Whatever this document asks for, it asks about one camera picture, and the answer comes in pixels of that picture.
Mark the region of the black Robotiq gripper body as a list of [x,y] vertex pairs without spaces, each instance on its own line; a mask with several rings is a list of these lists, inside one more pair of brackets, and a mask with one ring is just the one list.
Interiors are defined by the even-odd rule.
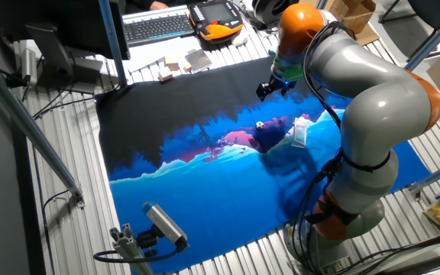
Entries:
[[294,89],[296,86],[296,80],[285,81],[276,78],[271,75],[268,82],[263,82],[262,87],[267,92],[273,92],[276,90],[281,90],[282,92],[287,92],[290,89]]

